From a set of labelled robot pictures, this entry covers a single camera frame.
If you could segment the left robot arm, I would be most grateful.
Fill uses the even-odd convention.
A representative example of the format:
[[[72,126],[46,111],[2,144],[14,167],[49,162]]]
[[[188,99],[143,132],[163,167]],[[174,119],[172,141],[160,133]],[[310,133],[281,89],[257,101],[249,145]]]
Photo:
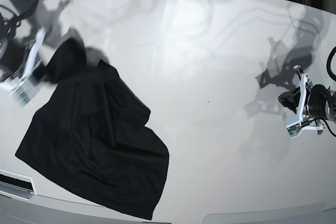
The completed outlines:
[[[279,103],[295,114],[301,97],[300,88],[282,93],[278,97]],[[302,118],[309,119],[323,118],[326,121],[335,123],[335,91],[327,89],[321,84],[306,87],[306,98],[303,104]]]

